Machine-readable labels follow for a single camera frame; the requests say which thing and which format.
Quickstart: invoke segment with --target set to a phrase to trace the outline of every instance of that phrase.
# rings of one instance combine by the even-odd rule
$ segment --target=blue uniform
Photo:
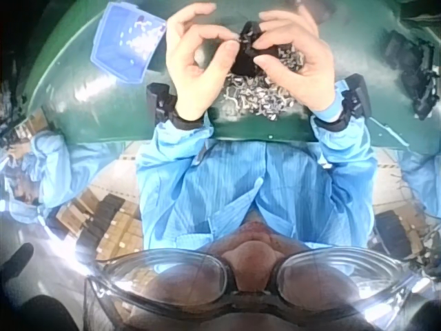
[[[210,141],[210,127],[160,123],[136,160],[145,249],[198,249],[235,231],[251,208],[311,247],[365,247],[377,167],[365,120],[339,133],[311,124],[331,169],[289,144]]]
[[[441,218],[441,155],[430,157],[399,151],[398,163],[403,179],[425,212]]]
[[[19,166],[32,181],[40,182],[39,203],[43,214],[80,194],[107,164],[124,151],[125,143],[66,145],[63,136],[42,131],[31,140],[32,152]],[[37,209],[13,199],[9,210],[17,221],[36,223]]]

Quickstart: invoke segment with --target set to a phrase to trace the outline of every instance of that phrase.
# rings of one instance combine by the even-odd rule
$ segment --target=worker
[[[8,150],[0,173],[8,197],[5,210],[21,223],[37,223],[52,208],[78,196],[124,151],[125,143],[66,145],[62,135],[43,130]]]
[[[227,28],[192,24],[196,15],[215,8],[197,3],[168,21],[167,68],[178,101],[172,120],[158,124],[152,142],[137,155],[145,248],[198,249],[247,221],[311,247],[366,247],[373,226],[377,163],[364,118],[352,117],[340,132],[311,121],[332,165],[329,170],[288,144],[209,141],[213,129],[204,126],[202,118],[219,95],[239,49],[238,36]],[[265,33],[254,47],[293,43],[306,64],[293,73],[271,56],[254,61],[321,122],[337,123],[345,111],[342,84],[334,84],[332,53],[319,39],[311,15],[301,6],[298,14],[272,11],[260,17]],[[194,64],[194,53],[204,39],[216,38],[224,42],[203,70]]]
[[[336,128],[348,115],[342,102],[345,85],[334,81],[332,52],[320,40],[316,23],[303,6],[297,13],[262,12],[264,33],[253,47],[264,50],[292,43],[305,55],[305,67],[293,73],[269,55],[254,61],[314,113],[311,125],[331,164],[327,170],[307,150],[289,144],[209,139],[213,128],[203,123],[205,111],[218,97],[239,51],[238,36],[232,31],[193,22],[196,16],[215,9],[213,3],[195,3],[167,22],[166,61],[178,100],[172,118],[157,125],[152,141],[137,155],[145,249],[184,249],[176,256],[179,265],[197,260],[191,251],[208,253],[229,266],[233,288],[260,293],[271,286],[279,263],[292,254],[311,248],[330,250],[330,246],[352,246],[368,254],[364,248],[373,227],[377,162],[363,117],[352,117]],[[206,39],[221,39],[222,43],[202,69],[195,64],[194,55]],[[201,261],[206,261],[201,262],[201,269],[202,265],[216,269],[222,264],[207,255]],[[153,297],[148,299],[172,300],[178,305],[184,300],[183,305],[202,303],[210,313],[216,310],[206,304],[222,292],[218,287],[223,286],[225,274],[216,275],[211,269],[207,274],[201,272],[199,278],[191,268],[173,265],[167,262],[154,267],[160,275],[152,287]],[[291,288],[288,295],[292,297],[287,300],[293,304],[300,300],[311,309],[321,309],[358,297],[345,268],[337,271],[305,264],[292,272],[289,277],[296,279],[295,290]],[[227,314],[220,308],[217,313],[217,317]],[[225,324],[218,319],[219,324],[195,330],[236,330],[232,325],[237,330],[240,325],[293,330],[265,317],[242,317],[227,319]],[[174,330],[158,325],[153,329]]]
[[[397,154],[402,178],[413,197],[422,205],[424,213],[441,219],[441,155],[421,155],[412,151]]]

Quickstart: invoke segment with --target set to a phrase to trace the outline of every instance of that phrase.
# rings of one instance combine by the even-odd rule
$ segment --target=coworker
[[[441,155],[399,151],[402,177],[426,214],[441,219]]]
[[[6,210],[21,223],[36,223],[52,208],[80,194],[124,151],[125,143],[67,145],[60,134],[44,130],[12,146],[0,172],[5,177]]]

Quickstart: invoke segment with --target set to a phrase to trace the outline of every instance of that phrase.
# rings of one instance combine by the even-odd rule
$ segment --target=plastic bin
[[[131,3],[109,3],[90,60],[124,83],[142,83],[166,22]]]

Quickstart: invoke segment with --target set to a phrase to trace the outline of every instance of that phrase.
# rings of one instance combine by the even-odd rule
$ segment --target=green workbench
[[[191,0],[132,0],[140,9],[167,19]],[[389,126],[410,148],[421,153],[440,151],[441,121],[433,116],[415,119],[411,100],[400,85],[400,72],[382,60],[380,44],[390,30],[430,39],[425,30],[410,30],[396,16],[398,5],[386,0],[334,0],[337,11],[320,27],[321,37],[334,51],[338,78],[355,72],[368,85],[373,118]],[[49,123],[70,143],[145,140],[152,137],[154,109],[146,98],[151,82],[171,84],[165,68],[165,42],[161,41],[141,85],[123,84],[90,62],[96,28],[108,1],[78,0],[46,41],[25,85],[27,114],[42,108]],[[285,0],[220,0],[211,23],[240,32],[244,23],[257,20],[262,10],[286,8]],[[217,118],[218,104],[210,113],[218,139],[313,141],[307,121],[298,115],[271,122],[248,116],[225,122]],[[403,148],[399,139],[373,121],[367,123],[375,146]]]

